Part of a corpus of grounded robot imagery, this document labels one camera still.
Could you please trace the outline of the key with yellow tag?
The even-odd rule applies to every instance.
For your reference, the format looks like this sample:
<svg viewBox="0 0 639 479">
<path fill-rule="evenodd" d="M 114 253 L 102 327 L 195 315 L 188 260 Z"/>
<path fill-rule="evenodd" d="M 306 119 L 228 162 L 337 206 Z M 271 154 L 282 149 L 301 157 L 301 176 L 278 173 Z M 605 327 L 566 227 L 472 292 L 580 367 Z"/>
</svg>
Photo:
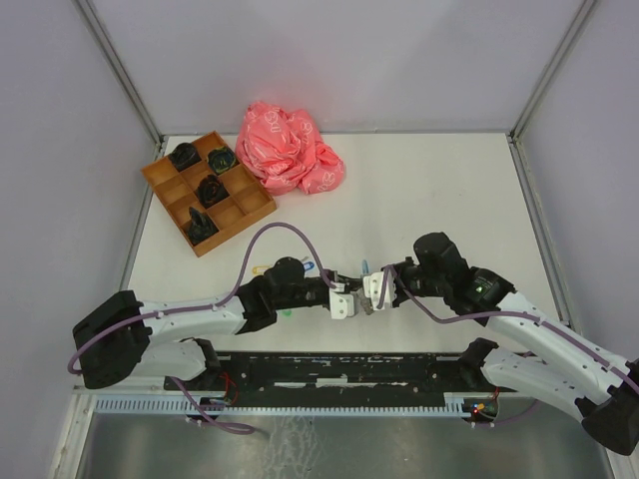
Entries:
<svg viewBox="0 0 639 479">
<path fill-rule="evenodd" d="M 256 265 L 252 268 L 252 274 L 253 275 L 261 275 L 264 274 L 268 269 L 270 269 L 272 266 L 270 264 L 264 264 L 264 265 Z"/>
</svg>

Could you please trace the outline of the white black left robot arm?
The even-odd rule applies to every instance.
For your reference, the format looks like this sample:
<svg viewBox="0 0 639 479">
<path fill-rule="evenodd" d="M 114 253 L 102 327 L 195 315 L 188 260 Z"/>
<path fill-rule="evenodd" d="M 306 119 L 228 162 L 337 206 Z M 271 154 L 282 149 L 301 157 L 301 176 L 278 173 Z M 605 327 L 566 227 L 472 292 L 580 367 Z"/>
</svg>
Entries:
<svg viewBox="0 0 639 479">
<path fill-rule="evenodd" d="M 209 336 L 257 332 L 275 324 L 283 309 L 327 307 L 329 291 L 326 279 L 308 277 L 292 257 L 226 297 L 152 302 L 118 291 L 74 326 L 69 369 L 93 390 L 134 376 L 175 376 L 209 389 L 221 377 Z"/>
</svg>

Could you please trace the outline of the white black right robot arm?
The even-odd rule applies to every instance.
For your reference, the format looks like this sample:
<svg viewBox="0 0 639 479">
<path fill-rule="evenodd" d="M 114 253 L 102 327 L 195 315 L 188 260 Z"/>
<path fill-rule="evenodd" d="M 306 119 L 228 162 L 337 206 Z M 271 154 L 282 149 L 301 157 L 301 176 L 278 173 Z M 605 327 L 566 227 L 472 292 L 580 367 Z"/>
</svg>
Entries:
<svg viewBox="0 0 639 479">
<path fill-rule="evenodd" d="M 383 293 L 394 304 L 439 297 L 454 311 L 448 323 L 475 321 L 523 346 L 520 356 L 478 338 L 461 356 L 466 388 L 490 383 L 551 405 L 577 420 L 600 445 L 624 456 L 638 444 L 638 363 L 599 346 L 532 304 L 499 274 L 471 266 L 444 233 L 413 245 L 414 256 L 388 265 Z"/>
</svg>

